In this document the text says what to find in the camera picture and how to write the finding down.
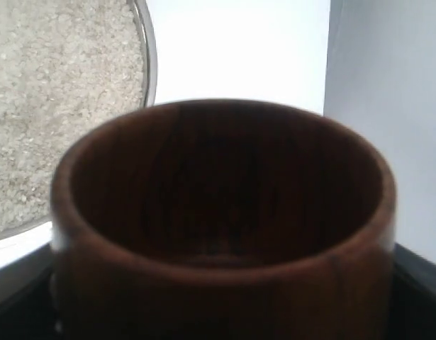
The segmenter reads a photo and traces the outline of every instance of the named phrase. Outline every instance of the wood grain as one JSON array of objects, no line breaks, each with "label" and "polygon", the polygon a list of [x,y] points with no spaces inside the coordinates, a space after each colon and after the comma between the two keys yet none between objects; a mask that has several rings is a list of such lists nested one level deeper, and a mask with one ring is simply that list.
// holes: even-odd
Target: wood grain
[{"label": "wood grain", "polygon": [[345,127],[191,101],[117,118],[52,182],[71,339],[382,339],[395,184]]}]

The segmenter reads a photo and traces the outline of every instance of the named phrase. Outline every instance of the black tray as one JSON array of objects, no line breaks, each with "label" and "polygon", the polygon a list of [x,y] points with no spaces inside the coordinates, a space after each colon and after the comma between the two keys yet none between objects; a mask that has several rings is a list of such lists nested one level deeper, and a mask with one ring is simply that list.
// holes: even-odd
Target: black tray
[{"label": "black tray", "polygon": [[[61,340],[55,331],[48,276],[45,273],[35,285],[0,306],[0,340]],[[436,339],[436,266],[401,246],[396,247],[386,335],[386,340],[394,339]]]}]

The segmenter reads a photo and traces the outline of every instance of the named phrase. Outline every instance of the wooden cup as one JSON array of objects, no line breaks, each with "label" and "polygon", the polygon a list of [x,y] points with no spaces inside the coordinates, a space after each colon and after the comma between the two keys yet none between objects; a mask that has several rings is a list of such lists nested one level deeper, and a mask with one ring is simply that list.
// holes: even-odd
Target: wooden cup
[{"label": "wooden cup", "polygon": [[382,339],[395,183],[327,118],[139,110],[64,155],[51,206],[67,339]]}]

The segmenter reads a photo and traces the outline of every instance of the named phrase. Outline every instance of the wooden bowl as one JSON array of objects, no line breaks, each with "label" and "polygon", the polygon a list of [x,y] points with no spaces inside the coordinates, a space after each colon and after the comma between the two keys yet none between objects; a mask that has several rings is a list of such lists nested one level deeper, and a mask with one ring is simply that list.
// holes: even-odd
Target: wooden bowl
[{"label": "wooden bowl", "polygon": [[66,153],[51,206],[69,339],[382,339],[395,183],[327,118],[139,110]]}]

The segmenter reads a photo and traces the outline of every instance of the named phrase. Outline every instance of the white wall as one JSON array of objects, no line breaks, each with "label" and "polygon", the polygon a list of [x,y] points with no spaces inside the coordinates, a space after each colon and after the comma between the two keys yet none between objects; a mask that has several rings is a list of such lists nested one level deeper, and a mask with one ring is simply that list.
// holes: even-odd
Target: white wall
[{"label": "white wall", "polygon": [[323,112],[330,0],[147,0],[156,102],[239,97]]},{"label": "white wall", "polygon": [[332,0],[325,115],[386,155],[398,241],[436,262],[436,0]]}]

